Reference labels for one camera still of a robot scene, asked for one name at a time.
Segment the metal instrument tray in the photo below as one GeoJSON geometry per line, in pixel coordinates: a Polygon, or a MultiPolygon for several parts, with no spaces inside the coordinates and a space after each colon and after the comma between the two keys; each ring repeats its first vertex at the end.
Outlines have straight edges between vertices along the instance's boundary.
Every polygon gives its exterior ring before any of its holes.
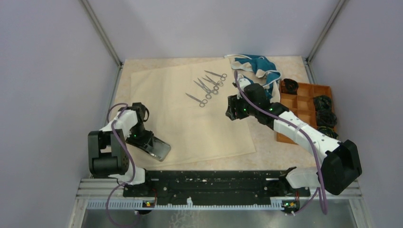
{"type": "Polygon", "coordinates": [[[131,144],[159,162],[163,162],[171,151],[171,146],[155,136],[132,139],[131,144]]]}

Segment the steel forceps laid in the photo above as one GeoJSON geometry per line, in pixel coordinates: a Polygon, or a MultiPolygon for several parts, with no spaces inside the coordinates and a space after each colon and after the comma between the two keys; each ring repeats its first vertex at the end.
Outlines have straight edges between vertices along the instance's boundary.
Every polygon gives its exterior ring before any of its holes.
{"type": "Polygon", "coordinates": [[[204,92],[205,92],[205,97],[207,99],[211,99],[212,98],[212,90],[209,89],[201,80],[199,80],[199,82],[194,81],[194,83],[199,86],[204,92]]]}
{"type": "Polygon", "coordinates": [[[205,83],[203,83],[199,78],[198,78],[198,85],[201,87],[207,94],[214,94],[217,95],[219,92],[217,89],[210,89],[205,83]]]}

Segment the steel surgical forceps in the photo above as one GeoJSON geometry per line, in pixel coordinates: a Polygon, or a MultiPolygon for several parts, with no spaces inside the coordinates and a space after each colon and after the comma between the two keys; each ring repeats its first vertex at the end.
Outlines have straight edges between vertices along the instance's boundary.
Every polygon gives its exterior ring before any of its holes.
{"type": "Polygon", "coordinates": [[[210,77],[208,77],[208,76],[203,77],[203,79],[204,79],[205,81],[207,81],[207,82],[209,82],[209,83],[215,85],[215,86],[223,86],[223,82],[220,81],[220,80],[219,80],[218,82],[216,82],[216,81],[212,80],[212,79],[211,79],[210,77]]]}

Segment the large ring scissors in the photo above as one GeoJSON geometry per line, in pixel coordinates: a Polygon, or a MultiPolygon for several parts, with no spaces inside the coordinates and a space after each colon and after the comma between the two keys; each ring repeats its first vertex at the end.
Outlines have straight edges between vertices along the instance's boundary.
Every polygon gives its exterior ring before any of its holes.
{"type": "Polygon", "coordinates": [[[208,100],[206,100],[206,99],[198,99],[198,98],[196,98],[196,97],[194,97],[194,96],[192,96],[192,95],[190,95],[190,94],[188,94],[188,93],[185,93],[189,98],[191,98],[191,99],[193,99],[193,100],[195,100],[196,102],[198,102],[198,104],[199,104],[199,107],[201,107],[201,108],[203,108],[207,103],[208,103],[208,100]]]}

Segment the beige cloth drape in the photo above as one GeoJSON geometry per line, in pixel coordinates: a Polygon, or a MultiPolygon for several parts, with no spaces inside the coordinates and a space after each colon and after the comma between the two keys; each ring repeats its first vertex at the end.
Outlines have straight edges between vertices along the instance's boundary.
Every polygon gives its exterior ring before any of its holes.
{"type": "Polygon", "coordinates": [[[207,161],[237,155],[255,153],[256,149],[245,120],[232,121],[225,112],[228,97],[236,95],[232,85],[233,71],[228,59],[146,70],[131,74],[130,100],[141,102],[150,118],[145,128],[168,143],[171,151],[159,162],[144,151],[128,146],[137,166],[154,169],[169,165],[207,161]],[[206,73],[212,71],[227,74],[223,86],[215,86],[203,79],[208,76],[218,82],[219,77],[206,73]],[[211,99],[194,81],[198,78],[218,94],[211,99]],[[199,107],[188,93],[208,103],[199,107]]]}

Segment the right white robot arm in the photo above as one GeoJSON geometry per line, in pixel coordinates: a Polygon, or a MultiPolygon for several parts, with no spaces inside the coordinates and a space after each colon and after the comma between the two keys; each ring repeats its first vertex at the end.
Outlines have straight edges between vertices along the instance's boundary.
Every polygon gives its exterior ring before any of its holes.
{"type": "Polygon", "coordinates": [[[314,168],[293,168],[278,184],[279,191],[291,196],[298,188],[309,187],[340,195],[361,174],[358,149],[354,142],[341,142],[316,130],[279,102],[271,102],[262,85],[236,76],[237,95],[228,97],[226,116],[231,120],[254,117],[261,125],[287,136],[312,154],[314,168]]]}

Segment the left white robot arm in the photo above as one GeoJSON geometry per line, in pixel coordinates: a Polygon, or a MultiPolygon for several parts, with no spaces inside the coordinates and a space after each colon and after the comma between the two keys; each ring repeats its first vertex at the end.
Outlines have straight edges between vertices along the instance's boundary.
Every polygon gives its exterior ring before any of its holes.
{"type": "Polygon", "coordinates": [[[146,153],[153,148],[154,133],[145,129],[149,110],[142,103],[119,104],[116,116],[106,126],[88,134],[89,170],[94,178],[115,178],[134,185],[140,196],[152,192],[145,169],[137,167],[128,146],[146,153]]]}

